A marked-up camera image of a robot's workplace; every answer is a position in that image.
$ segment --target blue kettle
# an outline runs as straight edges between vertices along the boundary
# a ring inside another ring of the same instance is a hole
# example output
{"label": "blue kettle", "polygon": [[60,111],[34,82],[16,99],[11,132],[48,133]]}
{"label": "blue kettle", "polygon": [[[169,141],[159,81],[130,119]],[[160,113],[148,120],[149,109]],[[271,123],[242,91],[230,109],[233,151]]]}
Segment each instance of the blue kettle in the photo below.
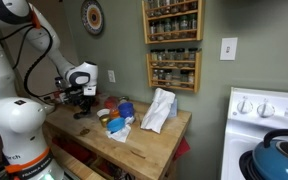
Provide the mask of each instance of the blue kettle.
{"label": "blue kettle", "polygon": [[273,140],[288,136],[288,129],[267,133],[252,153],[254,166],[265,180],[288,180],[288,141]]}

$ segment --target green wall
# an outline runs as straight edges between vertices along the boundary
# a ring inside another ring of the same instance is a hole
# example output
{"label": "green wall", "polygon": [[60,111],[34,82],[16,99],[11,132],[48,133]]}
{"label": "green wall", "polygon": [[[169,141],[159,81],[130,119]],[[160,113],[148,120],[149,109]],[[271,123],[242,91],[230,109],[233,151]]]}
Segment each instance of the green wall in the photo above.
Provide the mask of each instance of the green wall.
{"label": "green wall", "polygon": [[[174,91],[179,108],[193,113],[185,135],[191,150],[179,160],[178,179],[218,179],[230,87],[288,91],[288,1],[208,0],[203,41],[154,46],[144,44],[141,0],[98,1],[105,16],[100,36],[82,26],[82,0],[64,1],[64,7],[79,61],[99,66],[100,91],[151,103],[149,49],[203,49],[200,91]],[[235,61],[219,61],[227,37],[238,37]],[[115,71],[116,83],[108,82],[107,70]]]}

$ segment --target stove knob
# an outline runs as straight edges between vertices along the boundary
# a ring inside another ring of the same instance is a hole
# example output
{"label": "stove knob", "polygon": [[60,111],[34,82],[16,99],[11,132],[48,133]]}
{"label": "stove knob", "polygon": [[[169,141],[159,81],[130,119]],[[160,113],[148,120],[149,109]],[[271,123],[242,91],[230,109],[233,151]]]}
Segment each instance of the stove knob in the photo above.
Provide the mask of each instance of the stove knob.
{"label": "stove knob", "polygon": [[270,104],[262,104],[257,108],[257,113],[262,117],[262,118],[268,118],[274,115],[275,109],[272,105]]}
{"label": "stove knob", "polygon": [[251,102],[245,100],[237,105],[237,109],[240,113],[247,114],[253,110],[253,105]]}

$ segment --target light switch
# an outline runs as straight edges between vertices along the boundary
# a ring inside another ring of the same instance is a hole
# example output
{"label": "light switch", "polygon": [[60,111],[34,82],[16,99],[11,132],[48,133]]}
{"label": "light switch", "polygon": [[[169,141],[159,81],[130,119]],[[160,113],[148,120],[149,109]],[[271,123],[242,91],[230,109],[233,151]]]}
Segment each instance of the light switch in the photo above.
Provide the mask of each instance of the light switch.
{"label": "light switch", "polygon": [[220,60],[235,60],[237,39],[237,37],[222,39]]}

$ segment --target kettle handle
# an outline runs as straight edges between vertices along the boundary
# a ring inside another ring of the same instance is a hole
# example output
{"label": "kettle handle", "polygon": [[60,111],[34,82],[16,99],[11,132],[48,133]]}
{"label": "kettle handle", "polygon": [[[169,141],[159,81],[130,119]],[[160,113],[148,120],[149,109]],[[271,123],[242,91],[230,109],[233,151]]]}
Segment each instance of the kettle handle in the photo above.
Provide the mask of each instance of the kettle handle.
{"label": "kettle handle", "polygon": [[267,133],[264,136],[264,148],[270,147],[271,140],[277,136],[288,136],[288,129],[278,129]]}

